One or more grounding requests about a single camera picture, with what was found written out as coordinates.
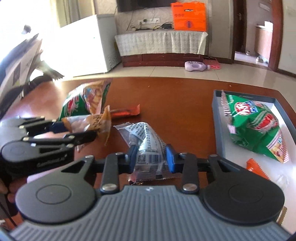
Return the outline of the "person's left hand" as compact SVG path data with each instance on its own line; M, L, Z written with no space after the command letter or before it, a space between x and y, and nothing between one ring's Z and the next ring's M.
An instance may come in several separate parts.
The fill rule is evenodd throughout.
M7 199L10 203L15 204L16 193L18 190L25 184L27 184L28 176L21 177L16 180L13 180L10 184L5 184L4 181L1 179L1 194L7 196Z

